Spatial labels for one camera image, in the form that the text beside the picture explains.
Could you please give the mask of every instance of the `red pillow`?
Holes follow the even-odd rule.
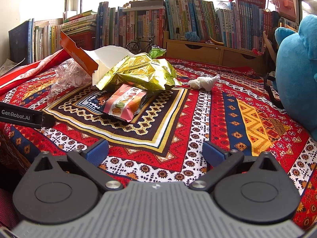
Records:
[[[0,226],[12,229],[18,224],[18,221],[13,207],[12,194],[0,189]]]

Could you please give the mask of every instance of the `blue plush toy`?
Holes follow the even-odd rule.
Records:
[[[273,87],[286,112],[317,140],[317,16],[306,16],[298,33],[277,28],[275,38],[280,47]]]

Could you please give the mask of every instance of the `wall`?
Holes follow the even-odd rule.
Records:
[[[20,2],[0,0],[0,66],[10,58],[8,31],[20,24]]]

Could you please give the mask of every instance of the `bookshelf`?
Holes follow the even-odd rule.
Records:
[[[164,31],[163,48],[166,49],[166,56],[171,58],[224,67],[248,66],[258,74],[266,73],[264,61],[258,55],[231,47],[172,40],[168,31]]]

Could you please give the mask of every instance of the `pink snack package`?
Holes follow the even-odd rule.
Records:
[[[105,103],[104,113],[131,122],[141,110],[146,91],[123,84]]]

